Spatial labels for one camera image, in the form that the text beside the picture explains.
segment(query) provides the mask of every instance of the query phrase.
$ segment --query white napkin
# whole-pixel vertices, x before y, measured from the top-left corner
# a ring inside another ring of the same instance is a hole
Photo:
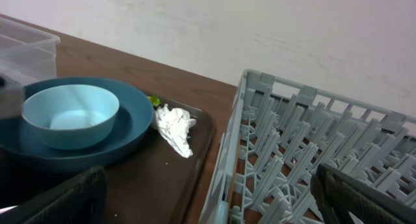
[[[187,136],[189,129],[196,124],[196,119],[191,119],[189,112],[181,108],[168,109],[158,107],[155,111],[153,128],[156,128],[162,137],[172,146],[177,153],[184,158],[192,156]]]

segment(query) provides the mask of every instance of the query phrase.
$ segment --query dark teal plate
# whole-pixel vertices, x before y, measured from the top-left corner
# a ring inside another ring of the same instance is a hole
[[[26,166],[61,173],[109,165],[138,145],[153,118],[153,107],[144,93],[112,79],[72,77],[31,84],[26,87],[26,98],[47,88],[66,84],[94,85],[117,96],[120,109],[108,137],[87,149],[63,151],[41,144],[29,132],[28,124],[17,117],[0,121],[0,148]]]

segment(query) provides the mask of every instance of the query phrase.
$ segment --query plastic container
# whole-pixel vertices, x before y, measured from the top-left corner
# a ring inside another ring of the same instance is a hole
[[[282,86],[294,90],[283,96]],[[310,179],[328,165],[416,208],[416,118],[244,71],[199,223],[322,223]]]
[[[57,76],[58,36],[0,18],[0,119],[20,114],[23,86]]]

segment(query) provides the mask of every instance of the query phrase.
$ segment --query tray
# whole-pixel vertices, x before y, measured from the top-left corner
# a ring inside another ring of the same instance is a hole
[[[141,147],[106,169],[109,188],[104,223],[182,222],[215,125],[200,109],[159,98],[171,108],[188,110],[197,119],[188,139],[193,155],[182,158],[156,130],[150,129]],[[19,205],[71,176],[22,168],[0,152],[0,207]]]

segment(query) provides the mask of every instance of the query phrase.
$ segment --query dish rack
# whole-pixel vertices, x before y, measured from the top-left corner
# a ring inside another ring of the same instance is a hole
[[[323,223],[320,163],[416,208],[416,118],[254,70],[232,110],[199,223]]]

